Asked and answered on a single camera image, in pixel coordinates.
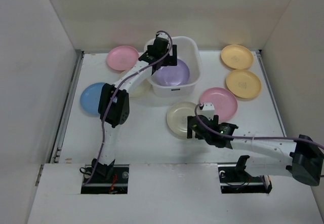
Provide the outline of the cream plate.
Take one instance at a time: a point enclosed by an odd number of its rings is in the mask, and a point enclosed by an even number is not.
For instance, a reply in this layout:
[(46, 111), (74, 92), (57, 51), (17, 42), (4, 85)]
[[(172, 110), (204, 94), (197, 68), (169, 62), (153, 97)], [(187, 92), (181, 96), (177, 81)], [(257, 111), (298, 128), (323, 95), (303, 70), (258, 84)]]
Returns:
[(135, 88), (135, 90), (132, 93), (129, 94), (129, 96), (131, 98), (142, 96), (150, 89), (150, 87), (151, 84), (147, 79), (145, 79)]
[(187, 117), (194, 116), (193, 102), (182, 101), (172, 105), (167, 112), (167, 125), (177, 136), (187, 139)]

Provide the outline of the purple plate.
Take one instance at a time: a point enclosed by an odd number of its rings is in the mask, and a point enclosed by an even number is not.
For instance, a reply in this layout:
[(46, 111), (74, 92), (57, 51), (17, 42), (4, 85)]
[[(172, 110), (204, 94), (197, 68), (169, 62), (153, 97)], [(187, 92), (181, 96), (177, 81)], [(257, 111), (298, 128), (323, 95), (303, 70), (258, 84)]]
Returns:
[(185, 85), (189, 81), (190, 70), (184, 61), (177, 59), (176, 66), (162, 66), (153, 77), (161, 86)]

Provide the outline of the pink plate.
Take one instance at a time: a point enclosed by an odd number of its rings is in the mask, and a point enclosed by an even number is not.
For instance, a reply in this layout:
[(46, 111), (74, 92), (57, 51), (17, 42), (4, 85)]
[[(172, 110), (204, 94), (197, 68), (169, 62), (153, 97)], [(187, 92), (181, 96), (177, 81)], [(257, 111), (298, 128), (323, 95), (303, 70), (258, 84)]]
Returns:
[(199, 102), (211, 102), (220, 122), (227, 122), (233, 118), (238, 109), (236, 97), (230, 91), (220, 87), (205, 90), (200, 96)]
[(131, 46), (118, 46), (112, 49), (107, 57), (107, 65), (114, 70), (124, 71), (131, 69), (138, 61), (139, 53)]

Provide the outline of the yellow plate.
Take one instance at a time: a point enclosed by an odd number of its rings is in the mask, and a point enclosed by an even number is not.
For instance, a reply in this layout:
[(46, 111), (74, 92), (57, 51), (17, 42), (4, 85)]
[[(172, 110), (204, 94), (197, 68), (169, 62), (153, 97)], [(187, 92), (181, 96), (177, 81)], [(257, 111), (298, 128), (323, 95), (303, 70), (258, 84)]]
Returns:
[(254, 61), (252, 52), (241, 45), (228, 45), (223, 48), (221, 59), (231, 69), (248, 69)]
[(228, 90), (243, 99), (253, 99), (262, 90), (260, 79), (254, 73), (245, 69), (233, 70), (227, 75), (225, 81)]

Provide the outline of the blue plate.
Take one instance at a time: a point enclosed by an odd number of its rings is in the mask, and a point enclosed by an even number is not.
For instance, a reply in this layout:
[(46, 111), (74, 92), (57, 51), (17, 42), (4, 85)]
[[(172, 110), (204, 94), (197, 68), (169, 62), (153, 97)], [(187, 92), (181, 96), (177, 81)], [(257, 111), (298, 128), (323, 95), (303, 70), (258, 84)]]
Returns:
[(105, 85), (103, 82), (94, 83), (84, 89), (80, 96), (80, 105), (82, 109), (92, 115), (98, 116), (98, 106), (101, 96), (102, 87)]

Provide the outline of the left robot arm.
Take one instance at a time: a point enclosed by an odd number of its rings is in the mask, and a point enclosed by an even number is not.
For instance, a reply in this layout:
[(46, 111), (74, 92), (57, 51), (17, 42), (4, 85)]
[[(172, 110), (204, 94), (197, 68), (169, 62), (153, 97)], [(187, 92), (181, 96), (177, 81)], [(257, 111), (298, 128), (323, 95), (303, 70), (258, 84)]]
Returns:
[(113, 84), (104, 84), (98, 106), (102, 143), (97, 157), (92, 160), (91, 177), (99, 177), (102, 181), (113, 178), (117, 131), (130, 114), (130, 94), (160, 67), (175, 65), (177, 46), (173, 44), (171, 36), (161, 30), (156, 33), (153, 44), (147, 46), (147, 50), (122, 79)]

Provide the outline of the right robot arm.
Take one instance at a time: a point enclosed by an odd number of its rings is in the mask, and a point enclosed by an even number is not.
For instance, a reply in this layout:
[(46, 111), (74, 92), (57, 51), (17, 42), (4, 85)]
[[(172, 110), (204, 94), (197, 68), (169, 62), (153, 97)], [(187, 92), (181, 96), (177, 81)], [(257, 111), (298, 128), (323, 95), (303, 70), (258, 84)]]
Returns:
[(188, 116), (187, 138), (204, 140), (217, 148), (258, 153), (240, 156), (235, 166), (235, 176), (241, 181), (251, 176), (277, 175), (292, 177), (296, 181), (319, 186), (323, 165), (323, 147), (306, 135), (298, 138), (233, 136), (238, 126), (218, 123), (218, 116), (208, 119), (203, 115)]

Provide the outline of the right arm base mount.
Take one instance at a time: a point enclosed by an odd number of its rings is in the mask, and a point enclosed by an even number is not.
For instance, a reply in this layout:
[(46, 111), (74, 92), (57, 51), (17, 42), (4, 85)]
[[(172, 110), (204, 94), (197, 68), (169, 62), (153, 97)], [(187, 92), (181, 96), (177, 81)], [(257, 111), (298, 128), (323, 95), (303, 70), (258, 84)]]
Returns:
[(269, 194), (272, 183), (269, 176), (251, 176), (246, 169), (250, 156), (240, 156), (236, 163), (218, 165), (220, 189), (223, 194)]

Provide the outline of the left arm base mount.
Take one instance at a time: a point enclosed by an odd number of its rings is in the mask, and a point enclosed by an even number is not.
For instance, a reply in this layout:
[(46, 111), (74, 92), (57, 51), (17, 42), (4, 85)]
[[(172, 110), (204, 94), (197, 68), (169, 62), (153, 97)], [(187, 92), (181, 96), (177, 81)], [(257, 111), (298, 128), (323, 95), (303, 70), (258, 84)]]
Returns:
[(123, 195), (128, 193), (129, 165), (116, 165), (114, 161), (110, 165), (98, 163), (95, 172), (96, 159), (91, 165), (80, 167), (83, 175), (81, 194), (88, 195)]

